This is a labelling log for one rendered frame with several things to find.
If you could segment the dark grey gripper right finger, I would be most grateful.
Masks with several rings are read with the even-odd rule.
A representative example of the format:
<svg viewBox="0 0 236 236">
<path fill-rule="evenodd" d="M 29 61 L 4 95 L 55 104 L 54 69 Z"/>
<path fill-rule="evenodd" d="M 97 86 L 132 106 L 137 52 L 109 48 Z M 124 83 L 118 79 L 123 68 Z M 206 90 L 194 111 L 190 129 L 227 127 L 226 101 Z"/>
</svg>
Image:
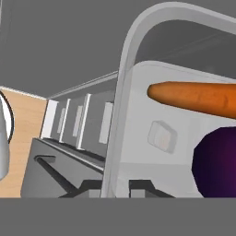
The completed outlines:
<svg viewBox="0 0 236 236">
<path fill-rule="evenodd" d="M 130 198 L 172 198 L 161 190 L 155 188 L 150 180 L 130 180 L 129 181 L 129 197 Z"/>
</svg>

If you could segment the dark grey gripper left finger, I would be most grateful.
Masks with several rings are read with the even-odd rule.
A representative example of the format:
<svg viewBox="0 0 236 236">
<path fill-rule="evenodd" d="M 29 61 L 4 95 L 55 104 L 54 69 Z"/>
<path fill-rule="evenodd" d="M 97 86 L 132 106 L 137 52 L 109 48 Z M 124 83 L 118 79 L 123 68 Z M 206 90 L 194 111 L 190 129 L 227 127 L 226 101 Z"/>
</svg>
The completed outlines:
<svg viewBox="0 0 236 236">
<path fill-rule="evenodd" d="M 69 181 L 60 181 L 58 184 L 65 190 L 62 198 L 99 198 L 102 181 L 84 180 L 79 187 L 75 187 Z"/>
</svg>

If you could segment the clear plastic vegetable container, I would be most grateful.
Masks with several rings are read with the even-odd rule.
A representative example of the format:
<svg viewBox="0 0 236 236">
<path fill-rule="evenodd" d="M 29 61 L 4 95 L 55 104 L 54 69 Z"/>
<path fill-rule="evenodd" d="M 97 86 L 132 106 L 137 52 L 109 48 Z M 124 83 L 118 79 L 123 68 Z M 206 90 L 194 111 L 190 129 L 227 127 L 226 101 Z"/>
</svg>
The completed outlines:
<svg viewBox="0 0 236 236">
<path fill-rule="evenodd" d="M 122 50 L 102 196 L 129 197 L 130 180 L 150 180 L 172 197 L 203 197 L 195 147 L 236 119 L 152 100 L 148 87 L 166 81 L 236 84 L 236 18 L 179 2 L 136 18 Z"/>
</svg>

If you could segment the dark purple eggplant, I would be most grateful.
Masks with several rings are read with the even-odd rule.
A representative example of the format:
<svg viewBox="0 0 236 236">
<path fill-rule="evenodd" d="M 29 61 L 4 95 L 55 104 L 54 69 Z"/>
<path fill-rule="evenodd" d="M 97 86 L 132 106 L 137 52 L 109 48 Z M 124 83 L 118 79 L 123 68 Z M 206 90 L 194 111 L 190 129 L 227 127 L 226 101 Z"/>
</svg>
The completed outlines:
<svg viewBox="0 0 236 236">
<path fill-rule="evenodd" d="M 236 127 L 221 127 L 195 147 L 192 173 L 203 197 L 236 197 Z"/>
</svg>

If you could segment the orange carrot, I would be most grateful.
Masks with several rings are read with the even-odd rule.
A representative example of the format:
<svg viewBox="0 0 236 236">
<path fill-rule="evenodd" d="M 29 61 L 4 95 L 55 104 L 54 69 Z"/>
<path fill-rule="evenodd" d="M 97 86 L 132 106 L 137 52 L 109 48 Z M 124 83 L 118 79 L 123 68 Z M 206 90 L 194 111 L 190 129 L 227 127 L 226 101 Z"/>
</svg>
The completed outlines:
<svg viewBox="0 0 236 236">
<path fill-rule="evenodd" d="M 166 81 L 151 84 L 147 95 L 169 106 L 236 119 L 236 84 Z"/>
</svg>

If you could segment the grey and white cupboard run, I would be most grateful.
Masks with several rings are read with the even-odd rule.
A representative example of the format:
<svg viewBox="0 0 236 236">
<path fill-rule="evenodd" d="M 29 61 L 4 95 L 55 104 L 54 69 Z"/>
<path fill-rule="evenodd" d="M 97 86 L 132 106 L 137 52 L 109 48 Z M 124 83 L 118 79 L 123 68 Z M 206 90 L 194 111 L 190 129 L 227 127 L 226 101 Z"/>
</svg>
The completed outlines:
<svg viewBox="0 0 236 236">
<path fill-rule="evenodd" d="M 111 90 L 49 100 L 41 137 L 105 158 L 113 100 Z"/>
</svg>

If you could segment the silver rounded appliance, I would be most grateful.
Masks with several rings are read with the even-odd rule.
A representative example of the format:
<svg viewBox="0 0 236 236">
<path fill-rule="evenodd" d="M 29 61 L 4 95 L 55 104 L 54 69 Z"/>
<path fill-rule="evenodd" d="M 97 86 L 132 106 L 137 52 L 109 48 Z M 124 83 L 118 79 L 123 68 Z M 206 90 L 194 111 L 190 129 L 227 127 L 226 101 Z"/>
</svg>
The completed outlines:
<svg viewBox="0 0 236 236">
<path fill-rule="evenodd" d="M 0 90 L 0 181 L 9 172 L 9 144 L 14 134 L 15 117 L 11 105 L 3 91 Z"/>
</svg>

